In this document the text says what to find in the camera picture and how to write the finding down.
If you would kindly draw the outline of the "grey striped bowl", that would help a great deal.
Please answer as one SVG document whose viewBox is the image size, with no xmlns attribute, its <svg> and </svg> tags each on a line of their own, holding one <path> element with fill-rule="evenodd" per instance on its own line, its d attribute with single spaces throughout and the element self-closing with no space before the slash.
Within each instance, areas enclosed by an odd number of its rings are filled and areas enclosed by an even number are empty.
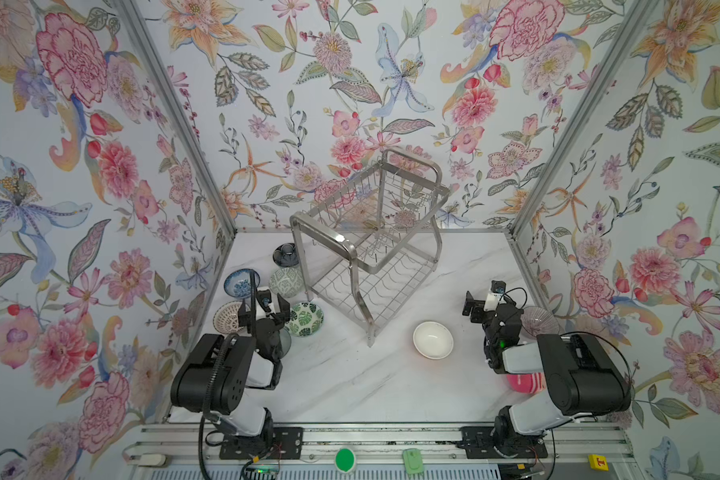
<svg viewBox="0 0 720 480">
<path fill-rule="evenodd" d="M 521 332 L 529 338 L 539 335 L 560 334 L 558 319 L 549 311 L 538 306 L 528 306 L 521 315 Z"/>
</svg>

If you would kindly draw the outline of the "white bowl orange outside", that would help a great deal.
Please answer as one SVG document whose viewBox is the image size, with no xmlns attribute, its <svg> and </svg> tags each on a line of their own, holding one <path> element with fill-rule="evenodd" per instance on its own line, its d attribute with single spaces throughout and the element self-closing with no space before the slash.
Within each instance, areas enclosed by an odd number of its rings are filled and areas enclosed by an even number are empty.
<svg viewBox="0 0 720 480">
<path fill-rule="evenodd" d="M 430 360 L 442 360 L 453 351 L 454 338 L 441 323 L 425 321 L 416 326 L 412 334 L 414 348 Z"/>
</svg>

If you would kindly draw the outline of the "stainless steel dish rack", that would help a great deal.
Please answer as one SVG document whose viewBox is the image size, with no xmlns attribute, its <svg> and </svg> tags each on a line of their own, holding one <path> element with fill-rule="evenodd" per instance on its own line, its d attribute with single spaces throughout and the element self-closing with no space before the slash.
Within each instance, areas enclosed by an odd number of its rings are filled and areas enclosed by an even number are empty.
<svg viewBox="0 0 720 480">
<path fill-rule="evenodd" d="M 359 326 L 369 346 L 438 267 L 439 165 L 402 148 L 290 218 L 308 299 Z"/>
</svg>

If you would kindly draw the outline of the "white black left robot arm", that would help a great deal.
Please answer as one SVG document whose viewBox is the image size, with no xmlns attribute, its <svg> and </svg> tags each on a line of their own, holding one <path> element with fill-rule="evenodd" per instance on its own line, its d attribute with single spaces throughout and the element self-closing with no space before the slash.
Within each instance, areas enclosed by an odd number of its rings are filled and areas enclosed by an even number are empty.
<svg viewBox="0 0 720 480">
<path fill-rule="evenodd" d="M 247 397 L 247 389 L 273 390 L 283 370 L 281 332 L 291 305 L 280 294 L 258 290 L 238 311 L 247 332 L 203 335 L 185 360 L 170 389 L 171 405 L 212 424 L 225 435 L 267 438 L 269 410 Z"/>
</svg>

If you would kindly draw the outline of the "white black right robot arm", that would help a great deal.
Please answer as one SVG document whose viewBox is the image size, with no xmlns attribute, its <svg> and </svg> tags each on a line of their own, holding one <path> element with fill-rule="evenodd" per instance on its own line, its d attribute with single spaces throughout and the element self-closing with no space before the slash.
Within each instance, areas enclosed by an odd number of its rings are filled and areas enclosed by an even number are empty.
<svg viewBox="0 0 720 480">
<path fill-rule="evenodd" d="M 546 388 L 503 407 L 491 427 L 464 427 L 462 448 L 470 458 L 544 456 L 544 436 L 578 418 L 605 416 L 630 407 L 625 376 L 594 334 L 539 334 L 522 344 L 524 310 L 506 293 L 484 300 L 465 293 L 462 314 L 482 327 L 488 366 L 499 375 L 540 374 Z"/>
</svg>

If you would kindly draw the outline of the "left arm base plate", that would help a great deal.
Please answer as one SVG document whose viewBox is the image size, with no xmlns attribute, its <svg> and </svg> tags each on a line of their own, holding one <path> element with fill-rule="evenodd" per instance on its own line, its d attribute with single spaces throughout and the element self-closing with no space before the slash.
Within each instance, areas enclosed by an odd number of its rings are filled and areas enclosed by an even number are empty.
<svg viewBox="0 0 720 480">
<path fill-rule="evenodd" d="M 221 443 L 221 460 L 250 460 L 266 455 L 274 460 L 299 460 L 303 447 L 304 429 L 275 427 L 258 436 L 225 436 Z"/>
</svg>

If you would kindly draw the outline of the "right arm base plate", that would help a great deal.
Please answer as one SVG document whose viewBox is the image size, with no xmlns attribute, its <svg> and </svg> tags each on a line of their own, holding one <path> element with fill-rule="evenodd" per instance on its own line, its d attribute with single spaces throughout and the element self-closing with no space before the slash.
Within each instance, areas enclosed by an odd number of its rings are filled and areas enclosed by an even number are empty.
<svg viewBox="0 0 720 480">
<path fill-rule="evenodd" d="M 468 459 L 546 459 L 548 451 L 541 436 L 524 436 L 509 430 L 495 433 L 489 425 L 460 428 L 461 439 L 456 447 L 464 450 Z"/>
</svg>

